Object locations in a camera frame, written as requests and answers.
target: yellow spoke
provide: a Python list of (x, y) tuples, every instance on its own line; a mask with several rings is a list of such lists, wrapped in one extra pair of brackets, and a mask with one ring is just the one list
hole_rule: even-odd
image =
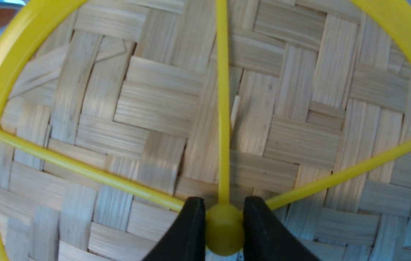
[(379, 167), (383, 165), (384, 163), (394, 160), (409, 152), (411, 152), (411, 141), (408, 141), (398, 147), (395, 147), (392, 150), (388, 150), (387, 152), (384, 152), (381, 155), (378, 155), (374, 158), (366, 160), (360, 164), (349, 167), (346, 170), (340, 171), (338, 173), (334, 173), (333, 175), (317, 180), (316, 182), (312, 182), (308, 185), (297, 188), (290, 192), (270, 198), (269, 200), (267, 200), (267, 205), (271, 209), (276, 209), (276, 208), (285, 206), (291, 202), (300, 200), (304, 197), (307, 197), (319, 191), (325, 190), (329, 187), (333, 187), (340, 183), (346, 182), (347, 180), (350, 180), (351, 178), (354, 178), (358, 175), (366, 173), (367, 171), (370, 171), (376, 167)]
[(174, 211), (180, 211), (184, 202), (170, 195), (153, 190), (139, 183), (126, 180), (124, 178), (109, 174), (94, 167), (90, 167), (82, 162), (70, 159), (56, 152), (46, 150), (36, 144), (28, 142), (19, 137), (15, 137), (7, 132), (0, 130), (0, 141), (23, 150), (33, 156), (39, 157), (45, 161), (63, 167), (72, 172), (78, 173), (84, 177), (90, 178), (105, 185), (125, 191), (135, 196), (152, 201)]

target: woven mat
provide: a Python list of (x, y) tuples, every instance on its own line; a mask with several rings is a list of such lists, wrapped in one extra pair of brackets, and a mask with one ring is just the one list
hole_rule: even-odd
[[(232, 0), (229, 9), (237, 207), (411, 139), (411, 65), (350, 2)], [(215, 27), (212, 0), (90, 0), (23, 69), (1, 126), (210, 207)], [(323, 261), (409, 261), (411, 153), (275, 213)], [(13, 261), (140, 260), (176, 215), (0, 143), (0, 230)]]

